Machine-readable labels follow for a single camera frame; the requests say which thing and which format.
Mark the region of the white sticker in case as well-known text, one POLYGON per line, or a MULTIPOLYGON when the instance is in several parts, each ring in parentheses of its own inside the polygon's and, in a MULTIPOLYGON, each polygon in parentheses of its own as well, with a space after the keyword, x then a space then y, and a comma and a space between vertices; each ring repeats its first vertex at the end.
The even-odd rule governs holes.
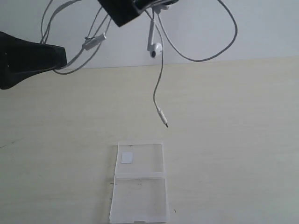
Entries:
POLYGON ((133 153, 132 152, 123 152, 121 154, 121 164, 131 164, 133 163, 133 153))

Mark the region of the clear plastic hinged case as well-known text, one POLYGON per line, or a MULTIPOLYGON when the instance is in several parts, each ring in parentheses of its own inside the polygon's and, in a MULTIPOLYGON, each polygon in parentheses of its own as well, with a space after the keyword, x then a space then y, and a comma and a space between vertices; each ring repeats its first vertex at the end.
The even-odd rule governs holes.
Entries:
POLYGON ((166 223, 169 216, 163 144, 119 142, 109 222, 166 223), (133 163, 121 164, 123 152, 133 153, 133 163))

